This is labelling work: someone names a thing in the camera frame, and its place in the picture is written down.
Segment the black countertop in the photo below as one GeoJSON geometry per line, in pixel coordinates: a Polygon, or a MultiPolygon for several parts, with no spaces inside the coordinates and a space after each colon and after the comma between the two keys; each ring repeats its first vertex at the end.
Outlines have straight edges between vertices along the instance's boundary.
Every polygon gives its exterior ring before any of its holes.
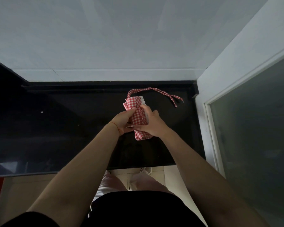
{"type": "MultiPolygon", "coordinates": [[[[58,172],[119,112],[133,88],[158,87],[143,95],[169,127],[201,156],[204,150],[193,96],[193,81],[25,83],[0,91],[0,176],[58,172]]],[[[119,138],[108,169],[173,165],[163,142],[119,138]]]]}

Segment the red gingham cloth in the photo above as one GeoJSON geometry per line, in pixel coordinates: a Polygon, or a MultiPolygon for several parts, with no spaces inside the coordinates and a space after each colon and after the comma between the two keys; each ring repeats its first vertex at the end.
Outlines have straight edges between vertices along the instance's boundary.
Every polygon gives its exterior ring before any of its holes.
{"type": "MultiPolygon", "coordinates": [[[[133,107],[136,107],[137,110],[135,111],[135,113],[130,117],[130,122],[133,125],[147,125],[147,118],[145,115],[145,111],[143,108],[140,107],[140,105],[142,104],[141,98],[139,96],[134,96],[134,97],[130,97],[131,94],[136,93],[136,92],[140,92],[140,91],[147,91],[147,90],[155,90],[157,92],[160,92],[163,95],[168,96],[174,103],[175,107],[177,107],[177,105],[175,104],[175,101],[173,99],[180,99],[183,101],[182,98],[175,96],[175,95],[169,95],[167,92],[162,91],[158,88],[155,87],[148,87],[148,88],[143,88],[143,89],[132,89],[128,92],[127,94],[127,99],[125,99],[125,103],[123,103],[123,106],[125,107],[125,110],[130,110],[133,107]]],[[[135,130],[135,139],[136,140],[144,140],[144,139],[150,139],[152,137],[151,134],[145,132],[145,131],[138,131],[135,130]]]]}

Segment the white door frame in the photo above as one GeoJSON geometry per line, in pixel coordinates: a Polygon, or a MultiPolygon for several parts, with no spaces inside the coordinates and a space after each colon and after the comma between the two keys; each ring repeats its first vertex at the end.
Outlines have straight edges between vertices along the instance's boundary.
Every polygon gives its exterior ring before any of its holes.
{"type": "Polygon", "coordinates": [[[284,58],[284,0],[268,0],[197,79],[206,160],[225,177],[210,104],[284,58]]]}

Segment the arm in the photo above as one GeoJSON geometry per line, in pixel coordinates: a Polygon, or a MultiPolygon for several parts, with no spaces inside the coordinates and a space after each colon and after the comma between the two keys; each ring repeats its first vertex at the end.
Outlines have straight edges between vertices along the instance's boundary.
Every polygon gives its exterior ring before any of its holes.
{"type": "Polygon", "coordinates": [[[48,184],[28,211],[43,213],[61,227],[80,226],[89,210],[118,138],[135,109],[121,112],[48,184]]]}
{"type": "Polygon", "coordinates": [[[148,114],[149,124],[134,129],[161,138],[208,226],[269,226],[232,190],[226,179],[164,123],[158,111],[152,112],[146,105],[141,107],[148,114]]]}

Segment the thin gold bracelet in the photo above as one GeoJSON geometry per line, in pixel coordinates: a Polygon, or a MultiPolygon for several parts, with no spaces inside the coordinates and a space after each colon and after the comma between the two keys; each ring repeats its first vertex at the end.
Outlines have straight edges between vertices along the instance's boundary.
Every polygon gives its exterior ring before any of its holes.
{"type": "Polygon", "coordinates": [[[116,125],[116,127],[117,127],[117,129],[118,129],[118,131],[119,131],[119,134],[120,134],[120,136],[122,135],[122,130],[118,127],[118,125],[117,124],[115,124],[114,122],[112,122],[112,121],[110,121],[111,123],[113,123],[114,125],[116,125]]]}

